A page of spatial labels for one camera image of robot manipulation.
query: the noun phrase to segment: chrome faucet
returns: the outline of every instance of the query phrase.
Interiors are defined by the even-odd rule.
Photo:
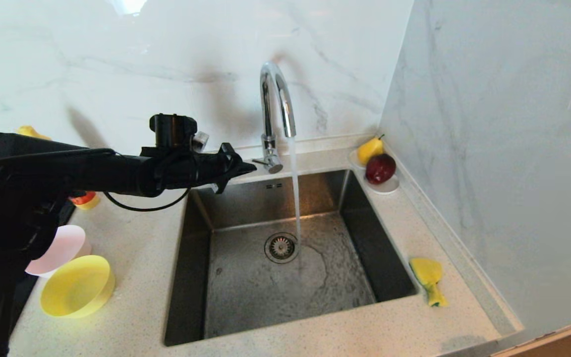
[[[285,136],[291,138],[296,135],[294,125],[294,115],[292,113],[292,99],[290,92],[287,90],[286,80],[279,67],[268,61],[261,66],[260,74],[260,90],[261,90],[261,108],[263,109],[263,126],[264,132],[261,135],[263,140],[263,160],[252,160],[255,163],[265,165],[268,172],[276,174],[283,169],[279,155],[277,154],[277,137],[272,132],[272,118],[270,114],[270,82],[277,90],[279,105],[281,107],[281,119],[284,121]]]

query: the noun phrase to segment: drain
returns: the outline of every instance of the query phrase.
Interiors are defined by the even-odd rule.
[[[274,233],[268,237],[264,246],[266,257],[277,264],[292,262],[298,253],[297,243],[290,233]]]

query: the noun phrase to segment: marble wall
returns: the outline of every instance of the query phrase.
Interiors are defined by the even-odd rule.
[[[381,131],[528,337],[571,323],[571,0],[416,0]]]
[[[0,131],[137,154],[154,113],[260,145],[261,64],[297,140],[374,133],[413,0],[0,0]]]

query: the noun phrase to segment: sink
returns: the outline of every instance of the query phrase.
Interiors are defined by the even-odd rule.
[[[188,195],[165,345],[267,327],[415,294],[351,170]]]

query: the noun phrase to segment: running water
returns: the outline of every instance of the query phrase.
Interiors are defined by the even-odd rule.
[[[292,166],[292,186],[294,187],[294,212],[296,213],[296,239],[302,244],[301,208],[299,208],[299,175],[296,172],[296,141],[294,136],[288,138],[290,146],[290,166]]]

